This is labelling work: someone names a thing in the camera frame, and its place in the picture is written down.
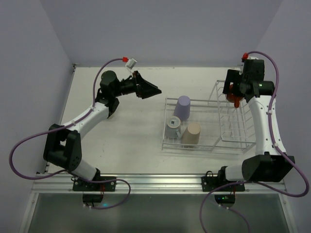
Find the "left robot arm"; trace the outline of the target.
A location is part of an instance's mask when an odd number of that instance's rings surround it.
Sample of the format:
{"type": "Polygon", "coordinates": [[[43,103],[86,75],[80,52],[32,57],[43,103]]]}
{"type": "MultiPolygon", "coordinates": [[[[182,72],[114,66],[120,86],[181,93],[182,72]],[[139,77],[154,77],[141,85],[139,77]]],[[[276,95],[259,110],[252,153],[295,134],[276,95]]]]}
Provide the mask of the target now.
{"type": "Polygon", "coordinates": [[[92,105],[66,125],[50,126],[44,160],[84,181],[99,181],[100,171],[82,158],[81,141],[95,126],[114,114],[120,103],[119,96],[132,93],[138,98],[147,99],[162,92],[156,85],[143,79],[138,71],[123,80],[119,80],[114,71],[105,71],[92,105]]]}

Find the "orange ceramic mug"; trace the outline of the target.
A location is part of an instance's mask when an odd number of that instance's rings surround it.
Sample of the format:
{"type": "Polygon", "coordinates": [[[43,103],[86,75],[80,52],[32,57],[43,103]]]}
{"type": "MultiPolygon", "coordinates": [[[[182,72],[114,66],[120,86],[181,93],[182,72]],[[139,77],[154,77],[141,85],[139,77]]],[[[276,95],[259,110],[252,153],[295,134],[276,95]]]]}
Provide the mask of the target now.
{"type": "Polygon", "coordinates": [[[225,95],[226,99],[230,102],[234,104],[235,108],[239,108],[240,107],[240,102],[244,99],[244,97],[239,97],[239,96],[235,96],[232,93],[232,88],[233,88],[233,84],[231,84],[229,86],[229,91],[228,93],[225,95]]]}

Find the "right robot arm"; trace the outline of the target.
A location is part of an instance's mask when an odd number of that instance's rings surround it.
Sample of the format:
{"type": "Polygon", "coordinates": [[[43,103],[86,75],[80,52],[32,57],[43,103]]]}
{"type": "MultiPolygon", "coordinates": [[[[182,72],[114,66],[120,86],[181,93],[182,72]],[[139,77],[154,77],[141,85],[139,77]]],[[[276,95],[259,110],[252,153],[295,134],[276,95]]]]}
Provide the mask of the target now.
{"type": "Polygon", "coordinates": [[[294,157],[286,160],[276,119],[273,99],[275,85],[264,80],[264,61],[248,55],[242,58],[242,71],[228,70],[223,94],[235,108],[245,100],[253,118],[255,155],[235,166],[224,166],[219,174],[230,182],[280,182],[292,169],[294,157]]]}

